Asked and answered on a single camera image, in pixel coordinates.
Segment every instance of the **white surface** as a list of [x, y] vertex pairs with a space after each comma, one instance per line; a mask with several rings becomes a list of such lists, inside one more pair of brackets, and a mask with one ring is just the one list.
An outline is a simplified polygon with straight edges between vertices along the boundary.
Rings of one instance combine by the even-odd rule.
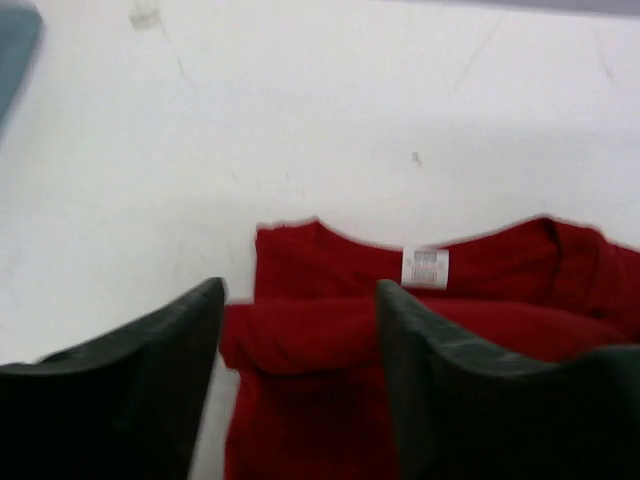
[[[0, 358], [113, 329], [207, 276], [252, 291], [258, 222], [371, 241], [539, 212], [640, 245], [640, 23], [367, 0], [41, 0], [0, 144]], [[218, 479], [219, 367], [196, 479]]]

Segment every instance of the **gray fabric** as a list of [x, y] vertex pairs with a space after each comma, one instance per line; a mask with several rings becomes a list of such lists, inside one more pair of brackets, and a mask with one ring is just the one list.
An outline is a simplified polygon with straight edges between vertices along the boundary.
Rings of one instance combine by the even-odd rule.
[[41, 25], [33, 8], [0, 6], [0, 122], [22, 83]]

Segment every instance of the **stain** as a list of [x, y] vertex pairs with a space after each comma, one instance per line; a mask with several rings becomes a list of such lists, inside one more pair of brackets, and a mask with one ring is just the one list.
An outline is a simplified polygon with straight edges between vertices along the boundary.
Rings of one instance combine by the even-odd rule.
[[418, 167], [422, 168], [422, 159], [420, 158], [420, 154], [418, 152], [413, 152], [411, 154], [411, 161]]
[[203, 40], [198, 44], [198, 50], [202, 55], [206, 55], [211, 52], [211, 45], [207, 40]]
[[180, 242], [178, 246], [178, 254], [176, 255], [176, 261], [173, 264], [173, 270], [171, 273], [171, 279], [174, 282], [180, 280], [182, 276], [182, 267], [184, 266], [184, 254], [186, 253], [186, 244], [184, 242]]
[[460, 74], [458, 75], [458, 78], [456, 79], [456, 83], [453, 87], [454, 90], [457, 90], [458, 87], [460, 87], [460, 85], [464, 81], [464, 79], [467, 78], [467, 75], [471, 71], [471, 67], [473, 67], [473, 65], [482, 56], [484, 51], [487, 49], [487, 47], [491, 43], [491, 40], [493, 40], [493, 37], [495, 37], [496, 33], [498, 33], [498, 29], [500, 28], [500, 24], [502, 23], [503, 18], [504, 18], [504, 14], [498, 17], [498, 19], [495, 21], [495, 23], [491, 27], [491, 30], [489, 31], [487, 36], [484, 38], [482, 42], [480, 42], [480, 44], [478, 45], [478, 48], [474, 50], [473, 54], [467, 61], [467, 64], [462, 69], [462, 72], [460, 72]]
[[135, 4], [129, 12], [129, 21], [136, 32], [149, 30], [158, 26], [164, 29], [160, 8], [153, 5]]
[[606, 77], [609, 79], [609, 81], [615, 85], [616, 74], [613, 71], [611, 64], [607, 60], [607, 57], [602, 48], [602, 39], [600, 38], [600, 32], [598, 32], [598, 30], [593, 28], [592, 33], [593, 33], [593, 41], [596, 45], [596, 57], [598, 58], [598, 63], [600, 64], [600, 68], [602, 69]]
[[176, 60], [178, 62], [178, 68], [180, 69], [180, 75], [182, 75], [182, 78], [184, 78], [186, 82], [192, 87], [198, 88], [198, 85], [196, 85], [196, 83], [193, 81], [193, 79], [189, 76], [187, 71], [184, 69], [184, 65], [182, 64], [182, 59], [180, 57], [177, 57]]

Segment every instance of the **clothing label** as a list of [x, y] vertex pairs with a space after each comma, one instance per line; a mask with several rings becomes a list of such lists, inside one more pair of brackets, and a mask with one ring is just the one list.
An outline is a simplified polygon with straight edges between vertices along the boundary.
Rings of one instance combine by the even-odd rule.
[[449, 251], [428, 247], [402, 252], [402, 285], [444, 290], [449, 281]]

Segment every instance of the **red fabric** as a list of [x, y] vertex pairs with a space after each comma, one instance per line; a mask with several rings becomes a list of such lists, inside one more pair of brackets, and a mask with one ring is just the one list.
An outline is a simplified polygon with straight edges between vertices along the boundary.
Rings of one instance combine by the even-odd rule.
[[[640, 339], [640, 254], [597, 231], [536, 218], [446, 247], [432, 310], [511, 350], [563, 361]], [[220, 350], [240, 372], [227, 480], [397, 479], [373, 293], [400, 251], [320, 222], [263, 228], [255, 303], [227, 311]]]

